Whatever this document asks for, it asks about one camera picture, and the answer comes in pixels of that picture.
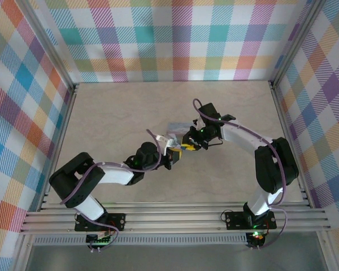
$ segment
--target black mounting plate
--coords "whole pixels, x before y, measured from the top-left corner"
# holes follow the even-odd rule
[[[77,215],[74,231],[109,231],[108,227],[98,226],[90,223],[82,215]],[[125,213],[107,213],[105,212],[96,222],[112,225],[118,228],[119,231],[124,230]]]
[[[225,222],[227,230],[267,230],[267,227],[269,230],[273,230],[277,228],[275,215],[272,211],[267,213],[267,216],[262,220],[260,225],[253,228],[250,228],[247,224],[243,212],[226,212]]]

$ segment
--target yellow object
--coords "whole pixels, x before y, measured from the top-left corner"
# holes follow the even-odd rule
[[[181,159],[181,157],[182,157],[182,150],[181,149],[179,149],[179,148],[169,148],[171,151],[177,151],[177,152],[179,152],[180,153],[180,159]]]
[[[195,150],[196,150],[196,149],[194,148],[194,145],[188,145],[188,144],[182,143],[182,144],[181,144],[181,147],[185,147],[186,150],[188,150],[188,151],[195,151]]]

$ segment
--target marble-pattern surface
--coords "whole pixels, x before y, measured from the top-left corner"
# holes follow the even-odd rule
[[[212,102],[247,127],[277,138],[283,136],[268,83],[265,81],[148,82],[81,84],[69,121],[58,168],[79,152],[96,161],[122,162],[169,122],[197,117],[193,98]],[[133,186],[98,185],[93,195],[108,202],[245,202],[255,191],[254,158],[225,142],[208,151],[185,151],[171,171],[161,167]],[[287,201],[302,200],[298,183]],[[51,190],[50,202],[59,202]]]

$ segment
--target colorful checkered backdrop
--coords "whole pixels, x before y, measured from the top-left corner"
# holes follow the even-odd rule
[[[0,0],[0,270],[42,190],[68,97],[14,0]]]
[[[30,0],[74,82],[268,80],[306,2]]]
[[[311,7],[311,4],[313,3],[314,0],[307,0],[303,10],[301,11],[298,20],[284,46],[284,48],[282,49],[281,55],[279,56],[276,64],[275,64],[275,68],[272,71],[272,75],[270,78],[270,81],[273,81],[275,79],[275,76],[277,74],[277,72],[279,71],[279,68],[281,67],[281,65],[283,64],[283,61],[287,55],[287,53],[289,52],[290,48],[293,46],[294,43],[294,39],[298,33],[298,31],[300,30],[301,25],[303,24],[304,20],[306,19],[306,15]]]
[[[279,96],[312,198],[328,211],[339,251],[339,0],[326,1]]]

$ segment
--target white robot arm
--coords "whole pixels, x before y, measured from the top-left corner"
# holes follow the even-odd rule
[[[231,115],[220,116],[212,103],[201,105],[197,111],[200,113],[200,117],[193,121],[195,126],[191,126],[190,131],[183,136],[182,150],[197,151],[201,148],[206,150],[212,139],[219,138],[236,143],[255,158],[259,186],[248,202],[244,204],[242,214],[244,229],[253,229],[263,223],[263,219],[271,209],[271,204],[284,188],[279,161],[275,159],[274,150],[281,160],[286,185],[289,185],[298,176],[298,168],[289,144],[284,138],[272,139],[259,136],[244,128]],[[130,156],[123,164],[95,163],[89,154],[82,152],[56,171],[50,177],[50,184],[67,208],[76,209],[85,219],[88,218],[92,222],[107,224],[109,219],[112,222],[114,218],[90,193],[98,183],[134,185],[143,179],[146,170],[158,169],[160,166],[171,169],[180,160],[181,150],[173,148],[174,141],[168,137],[157,136],[156,140],[157,146],[151,142],[143,143],[136,154]],[[81,180],[76,177],[78,174],[84,174],[86,177]],[[124,225],[121,224],[115,226],[123,229]],[[86,227],[84,231],[101,230],[106,229],[94,225],[91,230]]]

